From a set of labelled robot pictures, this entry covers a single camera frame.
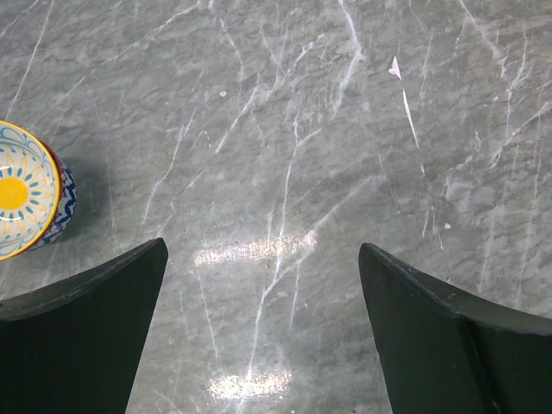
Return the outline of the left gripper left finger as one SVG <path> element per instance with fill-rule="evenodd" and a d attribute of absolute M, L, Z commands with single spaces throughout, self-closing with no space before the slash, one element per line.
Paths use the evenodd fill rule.
<path fill-rule="evenodd" d="M 1 303 L 3 413 L 124 413 L 166 270 L 163 239 Z"/>

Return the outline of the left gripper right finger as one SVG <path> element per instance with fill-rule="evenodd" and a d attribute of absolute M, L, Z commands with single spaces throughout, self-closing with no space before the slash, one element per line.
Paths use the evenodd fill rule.
<path fill-rule="evenodd" d="M 361 285 L 395 413 L 549 413 L 551 321 L 495 304 L 369 243 Z"/>

